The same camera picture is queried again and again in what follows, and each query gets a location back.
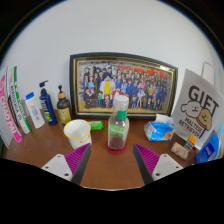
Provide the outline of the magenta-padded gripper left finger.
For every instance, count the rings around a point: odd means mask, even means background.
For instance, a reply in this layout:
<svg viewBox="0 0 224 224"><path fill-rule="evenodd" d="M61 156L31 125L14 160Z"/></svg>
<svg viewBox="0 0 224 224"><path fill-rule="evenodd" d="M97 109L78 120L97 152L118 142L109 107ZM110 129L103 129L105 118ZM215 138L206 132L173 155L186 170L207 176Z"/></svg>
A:
<svg viewBox="0 0 224 224"><path fill-rule="evenodd" d="M42 169L79 185L90 155L91 145L85 144L66 155L55 155Z"/></svg>

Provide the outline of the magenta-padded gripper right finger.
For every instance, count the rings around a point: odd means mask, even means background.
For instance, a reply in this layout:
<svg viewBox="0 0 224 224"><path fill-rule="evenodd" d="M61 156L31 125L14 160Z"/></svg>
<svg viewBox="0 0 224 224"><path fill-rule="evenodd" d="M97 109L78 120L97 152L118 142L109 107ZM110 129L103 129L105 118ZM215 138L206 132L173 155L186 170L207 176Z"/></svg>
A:
<svg viewBox="0 0 224 224"><path fill-rule="evenodd" d="M137 143L133 144L133 154L145 185L182 169L168 154L159 155Z"/></svg>

